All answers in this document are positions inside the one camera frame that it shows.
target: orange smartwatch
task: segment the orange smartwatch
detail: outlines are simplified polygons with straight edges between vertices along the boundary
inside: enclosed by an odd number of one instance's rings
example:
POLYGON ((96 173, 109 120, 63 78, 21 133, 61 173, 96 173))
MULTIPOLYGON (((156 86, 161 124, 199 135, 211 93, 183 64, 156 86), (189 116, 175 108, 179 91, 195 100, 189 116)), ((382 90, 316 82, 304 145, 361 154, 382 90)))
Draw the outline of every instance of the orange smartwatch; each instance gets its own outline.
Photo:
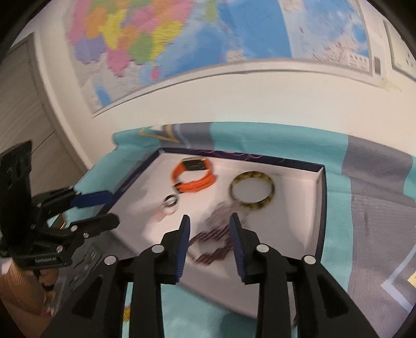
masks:
POLYGON ((216 177, 213 173, 213 167, 205 157, 188 157, 183 159, 172 172, 173 188, 179 193, 184 192, 198 192, 213 185, 216 177), (208 170, 205 176, 201 179, 191 182, 180 182, 178 178, 180 174, 186 171, 208 170))

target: map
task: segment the map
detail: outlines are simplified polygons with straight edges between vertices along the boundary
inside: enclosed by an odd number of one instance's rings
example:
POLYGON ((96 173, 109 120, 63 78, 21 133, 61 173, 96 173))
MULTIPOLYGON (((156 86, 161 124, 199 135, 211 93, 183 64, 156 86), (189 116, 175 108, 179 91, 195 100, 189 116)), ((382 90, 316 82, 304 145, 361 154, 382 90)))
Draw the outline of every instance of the map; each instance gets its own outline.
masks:
POLYGON ((369 72, 356 0, 74 0, 67 40, 93 113, 167 78, 295 59, 369 72))

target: watch face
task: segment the watch face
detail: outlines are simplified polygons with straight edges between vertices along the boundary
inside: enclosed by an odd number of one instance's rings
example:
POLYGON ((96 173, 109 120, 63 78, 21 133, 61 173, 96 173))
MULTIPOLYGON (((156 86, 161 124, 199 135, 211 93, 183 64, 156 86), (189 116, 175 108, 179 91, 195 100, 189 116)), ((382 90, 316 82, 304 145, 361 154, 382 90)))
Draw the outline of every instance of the watch face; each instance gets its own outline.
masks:
POLYGON ((185 166, 186 170, 189 171, 207 169, 203 157, 190 157, 189 159, 182 160, 182 163, 185 166))

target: wall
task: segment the wall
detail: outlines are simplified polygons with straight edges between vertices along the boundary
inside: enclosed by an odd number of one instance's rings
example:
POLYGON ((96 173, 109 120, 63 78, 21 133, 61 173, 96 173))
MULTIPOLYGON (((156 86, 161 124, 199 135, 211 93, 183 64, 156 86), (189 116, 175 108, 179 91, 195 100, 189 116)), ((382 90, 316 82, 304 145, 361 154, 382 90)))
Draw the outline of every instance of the wall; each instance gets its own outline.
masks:
POLYGON ((416 82, 391 69, 382 16, 364 0, 371 48, 385 56, 380 87, 311 72, 221 75, 161 89, 92 117, 68 55, 61 17, 68 1, 52 1, 18 39, 35 32, 39 67, 65 133, 88 167, 114 148, 111 135, 142 126, 255 121, 341 132, 416 155, 416 82))

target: metal bolt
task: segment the metal bolt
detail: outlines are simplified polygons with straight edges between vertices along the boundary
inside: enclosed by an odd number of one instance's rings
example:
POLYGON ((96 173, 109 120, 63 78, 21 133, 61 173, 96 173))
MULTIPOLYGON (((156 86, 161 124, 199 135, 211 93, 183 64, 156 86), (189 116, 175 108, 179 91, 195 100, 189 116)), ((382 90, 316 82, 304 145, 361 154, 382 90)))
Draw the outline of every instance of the metal bolt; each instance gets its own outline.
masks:
POLYGON ((117 262, 117 258, 115 256, 107 256, 104 258, 104 263, 106 265, 113 265, 115 262, 117 262))
POLYGON ((256 246, 256 250, 258 252, 266 253, 269 251, 269 246, 266 244, 259 244, 256 246))
POLYGON ((163 245, 161 245, 161 244, 156 244, 156 245, 153 245, 152 246, 152 251, 155 254, 160 254, 161 252, 164 252, 165 251, 165 247, 163 245))
POLYGON ((303 260, 306 264, 314 265, 316 263, 316 258, 314 256, 308 255, 303 257, 303 260))

